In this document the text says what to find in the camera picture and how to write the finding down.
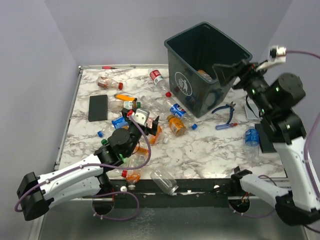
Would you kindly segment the crushed blue label bottle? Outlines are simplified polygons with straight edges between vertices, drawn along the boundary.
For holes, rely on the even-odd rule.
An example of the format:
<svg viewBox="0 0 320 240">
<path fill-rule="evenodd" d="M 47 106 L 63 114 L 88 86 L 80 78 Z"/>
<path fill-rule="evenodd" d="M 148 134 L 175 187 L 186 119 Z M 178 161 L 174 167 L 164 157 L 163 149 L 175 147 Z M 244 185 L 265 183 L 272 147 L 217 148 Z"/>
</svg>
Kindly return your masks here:
<svg viewBox="0 0 320 240">
<path fill-rule="evenodd" d="M 122 127 L 127 127 L 129 124 L 128 122 L 125 120 L 125 118 L 123 116 L 120 116 L 114 120 L 111 121 L 112 125 L 114 126 L 115 129 L 119 129 Z"/>
</svg>

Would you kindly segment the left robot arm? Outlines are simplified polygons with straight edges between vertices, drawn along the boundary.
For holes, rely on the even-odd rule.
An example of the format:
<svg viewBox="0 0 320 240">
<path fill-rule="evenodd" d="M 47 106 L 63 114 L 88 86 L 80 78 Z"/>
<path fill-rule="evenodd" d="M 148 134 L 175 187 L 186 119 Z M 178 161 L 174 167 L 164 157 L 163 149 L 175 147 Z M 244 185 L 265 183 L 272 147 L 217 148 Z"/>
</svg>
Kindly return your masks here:
<svg viewBox="0 0 320 240">
<path fill-rule="evenodd" d="M 134 153 L 141 138 L 146 140 L 148 135 L 155 136 L 159 124 L 157 116 L 148 126 L 150 113 L 143 108 L 123 108 L 121 113 L 128 128 L 116 129 L 94 153 L 61 170 L 42 175 L 26 174 L 16 192 L 15 212 L 22 213 L 26 221 L 31 221 L 69 200 L 116 195 L 107 172 L 124 170 L 124 159 Z"/>
</svg>

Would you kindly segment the clear glass jar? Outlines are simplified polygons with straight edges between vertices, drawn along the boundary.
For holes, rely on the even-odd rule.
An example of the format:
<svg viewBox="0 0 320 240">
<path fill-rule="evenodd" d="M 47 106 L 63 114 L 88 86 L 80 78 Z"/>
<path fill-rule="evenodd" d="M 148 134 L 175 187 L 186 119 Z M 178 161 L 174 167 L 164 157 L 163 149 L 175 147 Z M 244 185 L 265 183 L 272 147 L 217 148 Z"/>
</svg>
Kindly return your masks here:
<svg viewBox="0 0 320 240">
<path fill-rule="evenodd" d="M 179 188 L 174 177 L 164 168 L 157 167 L 150 173 L 150 178 L 167 195 L 172 196 Z"/>
</svg>

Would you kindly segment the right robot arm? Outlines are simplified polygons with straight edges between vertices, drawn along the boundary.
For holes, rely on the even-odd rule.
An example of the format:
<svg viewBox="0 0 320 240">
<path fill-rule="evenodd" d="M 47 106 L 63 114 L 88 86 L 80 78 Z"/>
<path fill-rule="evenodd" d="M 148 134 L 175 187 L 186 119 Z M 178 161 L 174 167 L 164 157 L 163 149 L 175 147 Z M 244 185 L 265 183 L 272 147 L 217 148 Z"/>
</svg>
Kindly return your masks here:
<svg viewBox="0 0 320 240">
<path fill-rule="evenodd" d="M 240 196 L 251 193 L 272 207 L 289 226 L 306 226 L 320 219 L 320 182 L 307 150 L 308 134 L 301 118 L 293 111 L 306 95 L 301 79 L 282 73 L 272 84 L 265 81 L 265 69 L 242 60 L 232 65 L 212 66 L 221 83 L 239 78 L 234 89 L 242 89 L 261 112 L 261 125 L 279 154 L 291 188 L 275 186 L 245 169 L 234 173 L 230 191 Z"/>
</svg>

